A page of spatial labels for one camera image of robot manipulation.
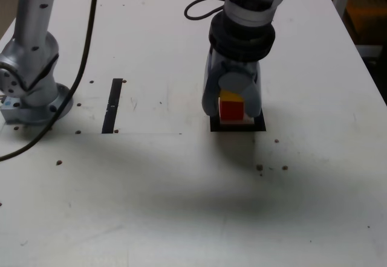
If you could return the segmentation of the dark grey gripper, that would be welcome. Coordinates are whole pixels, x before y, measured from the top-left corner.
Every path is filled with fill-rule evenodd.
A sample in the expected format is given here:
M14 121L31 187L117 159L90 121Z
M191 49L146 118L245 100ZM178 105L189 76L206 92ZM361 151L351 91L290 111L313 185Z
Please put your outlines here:
M243 72L227 72L240 69ZM261 73L259 62L237 62L210 49L206 61L206 79L204 83L202 107L207 116L218 113L218 98L221 90L240 96L244 102L244 112L252 118L261 114L261 88L254 81Z

